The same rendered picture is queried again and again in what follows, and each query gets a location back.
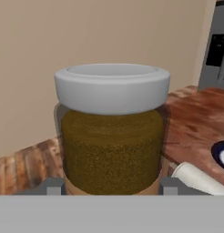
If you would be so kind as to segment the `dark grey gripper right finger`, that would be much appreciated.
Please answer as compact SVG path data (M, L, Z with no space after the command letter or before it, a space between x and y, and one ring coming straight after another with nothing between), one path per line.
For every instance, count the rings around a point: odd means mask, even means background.
M158 189L159 195L164 196L202 196L208 195L208 193L197 190L193 187L186 186L178 178L163 177L159 183Z

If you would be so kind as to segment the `white paper towel roll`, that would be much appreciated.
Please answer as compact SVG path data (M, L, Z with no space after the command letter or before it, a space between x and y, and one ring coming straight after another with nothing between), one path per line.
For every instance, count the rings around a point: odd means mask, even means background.
M178 178L188 187L213 196L224 196L224 185L189 162L178 165L171 176Z

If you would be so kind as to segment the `grey fridge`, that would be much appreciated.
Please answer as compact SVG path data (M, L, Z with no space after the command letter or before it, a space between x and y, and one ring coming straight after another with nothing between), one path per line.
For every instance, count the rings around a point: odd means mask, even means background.
M216 3L199 78L199 89L224 89L224 0Z

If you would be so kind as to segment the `cinnamon jar with white lid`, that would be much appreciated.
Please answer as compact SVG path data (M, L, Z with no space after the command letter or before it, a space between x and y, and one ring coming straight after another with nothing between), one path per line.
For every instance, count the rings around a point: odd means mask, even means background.
M55 74L69 195L155 195L170 74L134 64L91 64Z

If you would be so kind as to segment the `blue and white plate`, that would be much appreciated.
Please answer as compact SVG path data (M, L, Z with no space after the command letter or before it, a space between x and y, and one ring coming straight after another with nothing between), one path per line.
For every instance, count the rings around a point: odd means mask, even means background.
M211 148L214 160L224 169L224 140L215 143Z

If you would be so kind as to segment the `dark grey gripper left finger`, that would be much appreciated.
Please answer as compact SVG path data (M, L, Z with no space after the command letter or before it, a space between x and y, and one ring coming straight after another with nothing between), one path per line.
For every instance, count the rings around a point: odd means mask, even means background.
M40 183L37 187L18 192L18 195L54 195L61 196L66 194L65 181L61 177L49 177Z

